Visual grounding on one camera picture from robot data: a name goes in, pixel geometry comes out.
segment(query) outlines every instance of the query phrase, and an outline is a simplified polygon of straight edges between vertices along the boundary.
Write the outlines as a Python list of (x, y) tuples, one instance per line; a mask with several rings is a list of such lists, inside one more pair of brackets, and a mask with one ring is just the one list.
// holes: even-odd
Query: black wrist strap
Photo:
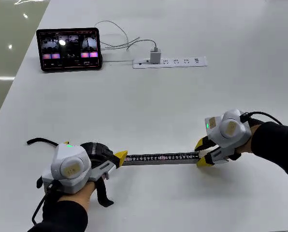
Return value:
[(95, 181), (95, 186), (97, 190), (97, 198), (99, 204), (104, 207), (109, 207), (110, 205), (113, 205), (114, 202), (109, 200), (106, 196), (105, 183), (102, 177), (100, 177), (97, 181)]

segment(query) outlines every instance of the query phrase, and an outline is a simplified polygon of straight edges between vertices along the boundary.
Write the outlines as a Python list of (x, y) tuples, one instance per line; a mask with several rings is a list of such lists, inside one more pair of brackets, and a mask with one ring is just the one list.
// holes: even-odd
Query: white cable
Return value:
[(114, 23), (114, 22), (112, 22), (112, 21), (110, 21), (110, 20), (99, 21), (99, 22), (97, 22), (97, 23), (95, 24), (94, 27), (96, 27), (99, 23), (103, 23), (103, 22), (113, 23), (115, 26), (117, 26), (117, 27), (125, 34), (126, 39), (127, 39), (127, 43), (129, 43), (128, 35), (125, 33), (125, 31), (124, 31), (119, 25), (117, 25), (116, 23)]
[(132, 59), (126, 59), (126, 60), (104, 60), (103, 62), (127, 62), (127, 61), (133, 61)]
[(121, 44), (121, 45), (116, 45), (116, 46), (109, 45), (110, 47), (104, 47), (104, 48), (121, 47), (121, 46), (124, 46), (124, 45), (128, 45), (128, 44), (130, 44), (130, 43), (138, 40), (139, 38), (140, 38), (140, 37), (138, 37), (138, 38), (136, 38), (136, 39), (134, 39), (134, 40), (131, 40), (129, 43), (123, 43), (123, 44)]
[(129, 44), (129, 45), (127, 46), (127, 50), (128, 50), (132, 45), (134, 45), (135, 43), (137, 43), (137, 42), (141, 42), (141, 41), (151, 41), (151, 42), (153, 42), (153, 43), (155, 44), (155, 48), (157, 47), (156, 42), (153, 41), (153, 40), (137, 40), (137, 41), (135, 41), (135, 42)]

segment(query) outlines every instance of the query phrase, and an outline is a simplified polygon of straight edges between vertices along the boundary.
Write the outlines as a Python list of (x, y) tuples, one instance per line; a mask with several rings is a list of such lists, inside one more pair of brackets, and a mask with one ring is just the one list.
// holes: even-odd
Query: black cable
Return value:
[(250, 112), (250, 113), (247, 113), (247, 112), (246, 112), (246, 113), (242, 114), (242, 115), (240, 116), (241, 122), (244, 123), (244, 122), (248, 121), (248, 119), (249, 119), (252, 115), (265, 115), (265, 116), (271, 118), (272, 120), (274, 120), (275, 122), (277, 122), (279, 125), (282, 125), (282, 123), (281, 123), (279, 120), (277, 120), (275, 117), (273, 117), (272, 115), (267, 114), (267, 113), (265, 113), (265, 112), (261, 112), (261, 111), (254, 111), (254, 112)]
[(44, 139), (44, 138), (34, 138), (34, 139), (30, 139), (27, 141), (27, 144), (30, 145), (30, 144), (34, 144), (36, 142), (44, 142), (44, 143), (48, 143), (48, 144), (51, 144), (53, 146), (58, 146), (57, 143), (53, 142), (53, 141), (50, 141), (48, 139)]
[(43, 196), (43, 198), (40, 200), (40, 203), (38, 204), (38, 207), (36, 208), (36, 210), (34, 211), (33, 215), (32, 215), (32, 223), (34, 225), (37, 224), (35, 218), (42, 206), (42, 204), (45, 202), (45, 200), (47, 200), (47, 198), (49, 197), (49, 195), (51, 193), (54, 193), (54, 192), (57, 192), (57, 190), (61, 187), (61, 183), (58, 181), (58, 180), (53, 180), (46, 188), (46, 194)]
[(47, 195), (48, 195), (47, 193), (44, 195), (44, 197), (42, 198), (42, 200), (41, 200), (40, 203), (38, 204), (38, 207), (36, 208), (36, 210), (34, 211), (34, 213), (33, 213), (33, 215), (32, 215), (32, 219), (31, 219), (31, 220), (32, 220), (32, 223), (33, 223), (34, 225), (37, 224), (35, 218), (36, 218), (36, 216), (37, 216), (37, 214), (38, 214), (38, 212), (39, 212), (39, 210), (40, 210), (43, 202), (45, 201)]

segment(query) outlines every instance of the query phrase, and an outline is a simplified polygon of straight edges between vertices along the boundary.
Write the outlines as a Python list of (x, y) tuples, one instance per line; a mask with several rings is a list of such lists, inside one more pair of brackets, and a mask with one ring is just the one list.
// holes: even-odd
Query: tablet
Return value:
[(37, 40), (41, 69), (45, 72), (102, 66), (97, 28), (40, 29)]

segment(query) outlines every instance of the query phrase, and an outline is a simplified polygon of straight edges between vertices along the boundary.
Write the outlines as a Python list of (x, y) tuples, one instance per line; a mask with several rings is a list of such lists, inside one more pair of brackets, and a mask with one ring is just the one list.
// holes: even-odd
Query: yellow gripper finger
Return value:
[(115, 154), (115, 156), (119, 158), (119, 166), (123, 165), (127, 154), (128, 151), (120, 151)]

